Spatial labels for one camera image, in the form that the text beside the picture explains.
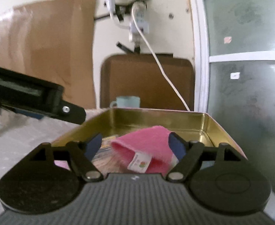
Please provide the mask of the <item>light teal mug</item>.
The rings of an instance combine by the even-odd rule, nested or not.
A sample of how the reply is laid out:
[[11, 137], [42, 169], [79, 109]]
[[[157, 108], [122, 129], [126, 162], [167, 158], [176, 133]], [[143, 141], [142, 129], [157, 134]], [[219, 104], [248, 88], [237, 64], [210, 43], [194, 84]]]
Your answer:
[[110, 103], [110, 108], [139, 108], [141, 99], [137, 96], [119, 96]]

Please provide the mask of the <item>white wall socket adapter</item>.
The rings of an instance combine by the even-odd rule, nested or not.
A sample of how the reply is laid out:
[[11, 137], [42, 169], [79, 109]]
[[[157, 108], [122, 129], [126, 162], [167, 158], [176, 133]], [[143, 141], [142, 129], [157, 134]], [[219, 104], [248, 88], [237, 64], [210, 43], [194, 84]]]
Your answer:
[[143, 38], [139, 31], [143, 34], [149, 33], [149, 22], [147, 18], [147, 7], [142, 1], [136, 1], [131, 8], [131, 21], [129, 25], [129, 41], [134, 43], [134, 52], [139, 53]]

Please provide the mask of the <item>pink towel cloth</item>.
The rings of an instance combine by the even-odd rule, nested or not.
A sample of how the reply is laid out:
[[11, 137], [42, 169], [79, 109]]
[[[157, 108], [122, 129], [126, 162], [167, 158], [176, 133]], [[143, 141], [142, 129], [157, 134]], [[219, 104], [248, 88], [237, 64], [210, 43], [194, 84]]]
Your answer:
[[165, 176], [178, 163], [168, 144], [170, 133], [162, 126], [144, 128], [114, 139], [111, 147], [122, 167], [130, 172]]

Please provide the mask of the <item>grey floral tablecloth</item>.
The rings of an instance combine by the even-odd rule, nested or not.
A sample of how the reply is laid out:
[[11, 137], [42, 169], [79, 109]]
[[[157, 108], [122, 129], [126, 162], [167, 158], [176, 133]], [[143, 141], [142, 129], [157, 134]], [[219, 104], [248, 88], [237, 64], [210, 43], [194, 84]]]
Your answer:
[[[41, 120], [3, 110], [0, 114], [0, 178], [43, 142], [52, 142], [78, 125], [43, 117]], [[0, 203], [0, 214], [3, 212]]]

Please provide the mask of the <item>brown chair back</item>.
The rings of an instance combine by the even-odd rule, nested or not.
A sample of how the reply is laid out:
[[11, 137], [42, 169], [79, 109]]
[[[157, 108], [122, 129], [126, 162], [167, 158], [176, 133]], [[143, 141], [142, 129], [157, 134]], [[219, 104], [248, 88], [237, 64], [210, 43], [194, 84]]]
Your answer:
[[[191, 62], [161, 54], [158, 59], [184, 102], [194, 110], [195, 73]], [[101, 66], [100, 107], [106, 108], [116, 97], [136, 96], [140, 107], [185, 110], [183, 102], [165, 80], [151, 54], [115, 54]]]

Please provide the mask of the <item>pink tin box gold interior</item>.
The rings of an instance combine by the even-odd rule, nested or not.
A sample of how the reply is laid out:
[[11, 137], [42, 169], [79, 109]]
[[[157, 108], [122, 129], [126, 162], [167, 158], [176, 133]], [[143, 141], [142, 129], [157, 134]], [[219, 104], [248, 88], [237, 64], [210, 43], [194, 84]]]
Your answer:
[[228, 143], [243, 153], [239, 145], [208, 114], [159, 109], [107, 109], [57, 138], [52, 146], [64, 146], [70, 141], [87, 141], [97, 134], [111, 141], [127, 133], [158, 125], [175, 132], [186, 141], [197, 140], [209, 147]]

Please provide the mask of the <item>large cardboard sheet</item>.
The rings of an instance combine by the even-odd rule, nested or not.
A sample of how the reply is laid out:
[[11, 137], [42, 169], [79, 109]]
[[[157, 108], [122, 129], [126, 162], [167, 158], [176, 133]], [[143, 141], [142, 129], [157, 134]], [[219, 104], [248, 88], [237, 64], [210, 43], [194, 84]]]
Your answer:
[[64, 99], [96, 107], [96, 0], [48, 0], [0, 14], [0, 67], [64, 87]]

